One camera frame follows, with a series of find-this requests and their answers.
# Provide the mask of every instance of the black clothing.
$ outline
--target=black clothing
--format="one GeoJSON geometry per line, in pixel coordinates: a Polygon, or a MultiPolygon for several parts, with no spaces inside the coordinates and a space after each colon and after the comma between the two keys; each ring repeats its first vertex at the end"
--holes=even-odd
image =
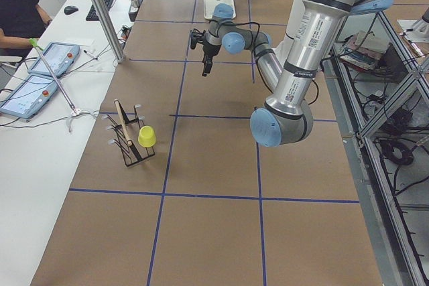
{"type": "MultiPolygon", "coordinates": [[[[36,5],[39,0],[0,0],[0,28],[5,36],[39,38],[45,24],[36,5]]],[[[7,49],[8,55],[25,57],[30,49],[7,49]]]]}

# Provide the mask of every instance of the computer mouse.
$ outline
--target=computer mouse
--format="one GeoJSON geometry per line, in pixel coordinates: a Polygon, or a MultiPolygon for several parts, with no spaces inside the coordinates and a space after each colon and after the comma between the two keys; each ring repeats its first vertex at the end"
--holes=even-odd
{"type": "Polygon", "coordinates": [[[64,13],[66,15],[71,15],[72,13],[75,13],[78,10],[79,10],[79,8],[76,6],[67,6],[64,8],[64,13]]]}

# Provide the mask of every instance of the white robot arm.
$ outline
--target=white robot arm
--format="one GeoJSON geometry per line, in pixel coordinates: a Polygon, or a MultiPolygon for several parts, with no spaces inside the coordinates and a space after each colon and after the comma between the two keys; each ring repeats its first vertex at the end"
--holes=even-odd
{"type": "MultiPolygon", "coordinates": [[[[316,76],[321,59],[330,50],[342,22],[348,15],[373,13],[387,9],[393,0],[302,0],[304,14],[294,35],[287,58],[277,57],[268,37],[258,31],[240,29],[231,21],[232,9],[225,4],[216,7],[208,31],[191,32],[191,48],[203,45],[203,76],[210,73],[212,58],[221,46],[236,54],[251,50],[263,78],[273,94],[264,107],[251,116],[255,140],[272,147],[305,139],[312,130],[312,113],[304,100],[316,76]]],[[[278,55],[287,52],[278,50],[278,55]]]]}

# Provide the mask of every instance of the black keyboard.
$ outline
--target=black keyboard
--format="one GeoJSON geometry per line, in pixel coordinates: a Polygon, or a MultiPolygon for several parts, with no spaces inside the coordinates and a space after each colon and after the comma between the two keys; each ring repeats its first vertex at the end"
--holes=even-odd
{"type": "MultiPolygon", "coordinates": [[[[106,7],[107,7],[107,10],[110,10],[110,8],[112,8],[113,1],[114,0],[104,0],[106,7]]],[[[89,13],[86,16],[85,20],[87,20],[87,21],[100,20],[99,17],[97,16],[97,13],[95,12],[94,5],[91,6],[91,9],[89,9],[89,13]]]]}

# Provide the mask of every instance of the blue and white device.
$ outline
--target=blue and white device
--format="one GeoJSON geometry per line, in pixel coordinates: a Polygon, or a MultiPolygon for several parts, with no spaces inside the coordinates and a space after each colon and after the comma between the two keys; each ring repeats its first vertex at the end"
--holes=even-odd
{"type": "Polygon", "coordinates": [[[5,100],[0,113],[30,119],[50,100],[58,89],[49,76],[30,74],[5,100]]]}
{"type": "MultiPolygon", "coordinates": [[[[67,72],[76,57],[78,57],[79,52],[79,45],[51,42],[43,51],[43,55],[51,66],[55,75],[60,77],[65,72],[67,72]]],[[[38,58],[29,68],[28,74],[50,76],[48,68],[40,58],[38,58]]]]}

